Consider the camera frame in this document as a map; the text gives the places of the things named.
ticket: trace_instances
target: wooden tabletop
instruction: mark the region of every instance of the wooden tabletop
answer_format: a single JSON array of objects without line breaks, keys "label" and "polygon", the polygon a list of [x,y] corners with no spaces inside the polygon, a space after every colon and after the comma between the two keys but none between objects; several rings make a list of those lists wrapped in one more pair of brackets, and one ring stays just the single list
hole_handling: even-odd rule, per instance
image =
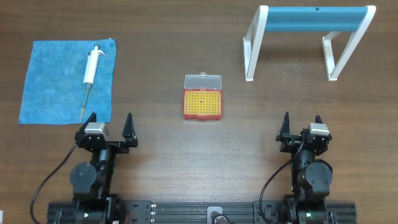
[{"label": "wooden tabletop", "polygon": [[[264,35],[254,82],[245,82],[243,41],[261,4],[365,6],[377,11],[337,82],[328,82],[324,33]],[[33,40],[113,38],[117,57],[108,125],[121,140],[128,112],[139,147],[118,155],[111,191],[126,200],[252,202],[289,156],[275,142],[284,113],[298,134],[319,114],[333,135],[320,157],[334,169],[328,200],[355,202],[358,223],[392,223],[398,212],[398,1],[17,1],[0,0],[0,210],[5,223],[32,223],[29,205],[73,145],[79,125],[18,124]],[[348,40],[333,41],[338,57]],[[222,75],[221,121],[185,121],[185,74]],[[35,215],[69,202],[76,149],[47,182]],[[265,192],[290,192],[283,170]]]}]

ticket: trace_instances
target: white support leg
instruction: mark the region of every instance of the white support leg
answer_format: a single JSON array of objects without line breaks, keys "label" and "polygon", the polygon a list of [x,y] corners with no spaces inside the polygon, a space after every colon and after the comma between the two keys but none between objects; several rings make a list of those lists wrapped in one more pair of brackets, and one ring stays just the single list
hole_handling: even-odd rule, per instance
[{"label": "white support leg", "polygon": [[253,81],[254,69],[260,52],[262,36],[266,31],[268,6],[260,6],[243,37],[244,72],[247,82]]},{"label": "white support leg", "polygon": [[333,51],[331,49],[331,40],[334,37],[336,37],[340,32],[330,32],[328,35],[322,38],[323,52],[325,53],[325,63],[326,63],[326,69],[328,71],[329,81],[337,80],[338,75],[346,65],[349,57],[353,53],[355,47],[358,45],[363,34],[365,33],[366,29],[371,23],[374,13],[376,12],[376,7],[375,6],[367,6],[367,7],[368,7],[368,12],[366,13],[361,24],[359,25],[358,30],[351,34],[347,46],[344,49],[343,54],[341,54],[341,57],[337,62],[336,66],[335,66],[335,60],[333,59]]}]

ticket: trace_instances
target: transparent lid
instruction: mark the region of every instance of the transparent lid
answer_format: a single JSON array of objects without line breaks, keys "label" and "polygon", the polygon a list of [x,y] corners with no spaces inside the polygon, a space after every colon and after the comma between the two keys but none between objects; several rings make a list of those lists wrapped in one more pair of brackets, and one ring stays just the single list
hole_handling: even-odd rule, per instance
[{"label": "transparent lid", "polygon": [[207,75],[202,72],[199,75],[185,75],[184,89],[210,89],[221,90],[221,75]]}]

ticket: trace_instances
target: white bracket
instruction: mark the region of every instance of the white bracket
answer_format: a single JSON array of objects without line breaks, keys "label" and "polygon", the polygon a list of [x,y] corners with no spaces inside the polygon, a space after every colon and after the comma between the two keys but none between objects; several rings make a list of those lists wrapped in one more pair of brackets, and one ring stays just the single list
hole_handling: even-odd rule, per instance
[{"label": "white bracket", "polygon": [[333,51],[331,49],[331,40],[336,37],[340,32],[330,32],[328,35],[322,37],[323,43],[323,52],[325,54],[325,63],[326,69],[328,72],[328,79],[329,81],[337,81],[337,77],[346,65],[349,57],[354,52],[355,47],[358,45],[359,41],[361,40],[363,34],[365,33],[366,29],[368,28],[369,24],[371,23],[374,13],[376,12],[375,6],[367,6],[368,12],[366,13],[365,17],[363,18],[361,24],[358,27],[358,30],[351,33],[349,37],[348,43],[346,48],[344,49],[343,53],[337,64],[335,65],[335,60],[333,59]]},{"label": "white bracket", "polygon": [[[333,51],[331,49],[331,40],[336,37],[340,32],[330,32],[322,38],[323,51],[325,53],[326,69],[328,72],[329,81],[336,81],[341,70],[347,63],[349,57],[353,53],[358,42],[361,40],[363,34],[368,28],[374,13],[376,12],[375,6],[367,6],[368,11],[360,23],[358,30],[351,34],[346,48],[341,55],[339,61],[335,65],[333,59]],[[253,81],[254,70],[256,69],[257,59],[260,52],[262,36],[266,30],[266,23],[268,17],[268,6],[260,6],[256,11],[253,20],[250,23],[249,30],[243,37],[243,51],[244,51],[244,71],[247,82]]]}]

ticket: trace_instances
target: blue panel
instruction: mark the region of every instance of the blue panel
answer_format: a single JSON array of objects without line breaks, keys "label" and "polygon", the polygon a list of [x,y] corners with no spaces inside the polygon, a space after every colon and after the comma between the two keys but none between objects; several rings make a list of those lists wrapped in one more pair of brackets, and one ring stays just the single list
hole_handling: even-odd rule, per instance
[{"label": "blue panel", "polygon": [[367,7],[269,7],[266,32],[357,31]]}]

